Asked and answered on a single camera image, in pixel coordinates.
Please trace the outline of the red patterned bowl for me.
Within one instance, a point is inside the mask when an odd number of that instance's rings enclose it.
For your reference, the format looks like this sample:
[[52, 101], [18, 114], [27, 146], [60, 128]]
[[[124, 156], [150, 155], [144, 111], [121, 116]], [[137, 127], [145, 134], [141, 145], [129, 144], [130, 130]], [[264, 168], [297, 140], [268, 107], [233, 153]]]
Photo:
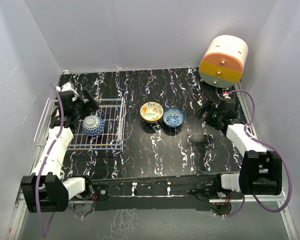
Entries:
[[98, 115], [87, 116], [82, 124], [83, 133], [90, 137], [102, 134], [105, 128], [104, 120]]

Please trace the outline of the blue floral bowl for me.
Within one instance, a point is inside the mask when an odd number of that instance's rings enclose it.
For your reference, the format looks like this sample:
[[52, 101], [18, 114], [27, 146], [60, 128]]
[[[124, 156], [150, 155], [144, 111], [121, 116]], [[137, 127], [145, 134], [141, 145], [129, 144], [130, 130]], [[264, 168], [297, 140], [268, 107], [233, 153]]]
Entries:
[[185, 112], [176, 107], [169, 107], [164, 110], [163, 122], [170, 128], [177, 128], [185, 120]]

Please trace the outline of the yellow floral bowl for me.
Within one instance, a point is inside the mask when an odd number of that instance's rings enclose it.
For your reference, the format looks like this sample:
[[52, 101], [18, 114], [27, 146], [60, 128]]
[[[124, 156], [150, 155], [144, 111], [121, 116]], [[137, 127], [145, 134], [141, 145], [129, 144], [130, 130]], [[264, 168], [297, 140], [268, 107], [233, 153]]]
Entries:
[[140, 115], [147, 123], [155, 123], [159, 121], [164, 114], [163, 107], [153, 101], [144, 103], [140, 108]]

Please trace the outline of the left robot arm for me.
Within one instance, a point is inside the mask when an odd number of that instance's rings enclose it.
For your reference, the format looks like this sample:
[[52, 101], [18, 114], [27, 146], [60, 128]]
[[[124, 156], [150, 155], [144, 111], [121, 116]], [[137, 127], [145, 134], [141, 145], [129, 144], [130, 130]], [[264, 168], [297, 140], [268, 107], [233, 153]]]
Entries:
[[43, 153], [31, 174], [23, 176], [20, 182], [31, 213], [63, 212], [72, 198], [87, 200], [93, 195], [94, 188], [87, 176], [61, 180], [64, 157], [80, 120], [99, 109], [87, 90], [83, 95], [81, 98], [74, 90], [61, 90], [57, 95], [58, 106], [51, 114]]

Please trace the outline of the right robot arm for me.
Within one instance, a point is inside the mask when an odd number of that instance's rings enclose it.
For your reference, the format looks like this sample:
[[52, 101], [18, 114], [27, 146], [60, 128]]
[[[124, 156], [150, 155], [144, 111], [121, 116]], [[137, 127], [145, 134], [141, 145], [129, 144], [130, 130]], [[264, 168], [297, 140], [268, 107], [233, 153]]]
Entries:
[[277, 196], [282, 191], [282, 159], [256, 141], [244, 121], [237, 120], [237, 101], [222, 98], [218, 103], [206, 100], [195, 114], [221, 131], [243, 157], [238, 173], [218, 173], [209, 190], [223, 199], [230, 192], [244, 195]]

